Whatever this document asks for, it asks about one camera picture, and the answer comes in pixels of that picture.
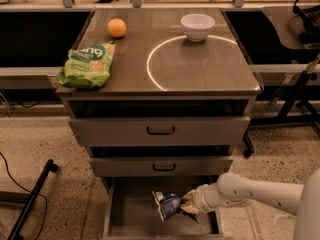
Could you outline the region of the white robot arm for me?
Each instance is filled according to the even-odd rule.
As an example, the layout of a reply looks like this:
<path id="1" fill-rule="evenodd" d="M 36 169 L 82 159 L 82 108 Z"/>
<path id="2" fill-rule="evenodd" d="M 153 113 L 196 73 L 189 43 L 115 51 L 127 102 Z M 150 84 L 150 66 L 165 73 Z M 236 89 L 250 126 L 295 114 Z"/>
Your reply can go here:
<path id="1" fill-rule="evenodd" d="M 209 213 L 255 200 L 296 216 L 293 240 L 320 240 L 320 169 L 305 184 L 250 180 L 224 173 L 216 183 L 203 184 L 183 197 L 189 214 Z"/>

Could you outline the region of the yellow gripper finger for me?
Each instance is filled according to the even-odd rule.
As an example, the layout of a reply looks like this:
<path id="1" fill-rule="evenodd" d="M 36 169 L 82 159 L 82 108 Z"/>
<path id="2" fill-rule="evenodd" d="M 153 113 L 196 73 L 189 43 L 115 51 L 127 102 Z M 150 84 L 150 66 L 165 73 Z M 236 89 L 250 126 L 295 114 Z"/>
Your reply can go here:
<path id="1" fill-rule="evenodd" d="M 188 214 L 198 214 L 200 212 L 200 210 L 197 207 L 195 207 L 192 203 L 181 204 L 180 208 Z"/>
<path id="2" fill-rule="evenodd" d="M 188 201 L 192 201 L 193 197 L 195 194 L 195 190 L 190 190 L 188 193 L 186 193 L 183 197 L 182 200 L 184 203 L 188 202 Z"/>

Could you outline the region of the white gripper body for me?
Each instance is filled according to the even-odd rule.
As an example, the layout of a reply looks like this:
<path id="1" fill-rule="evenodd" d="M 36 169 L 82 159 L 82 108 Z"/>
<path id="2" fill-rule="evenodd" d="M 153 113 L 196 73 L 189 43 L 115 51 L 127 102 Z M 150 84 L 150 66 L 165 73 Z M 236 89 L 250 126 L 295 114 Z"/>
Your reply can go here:
<path id="1" fill-rule="evenodd" d="M 212 211 L 212 208 L 210 207 L 209 203 L 206 200 L 207 187 L 208 187 L 208 184 L 204 184 L 197 187 L 193 197 L 194 206 L 197 208 L 199 212 L 202 212 L 202 213 L 209 213 Z"/>

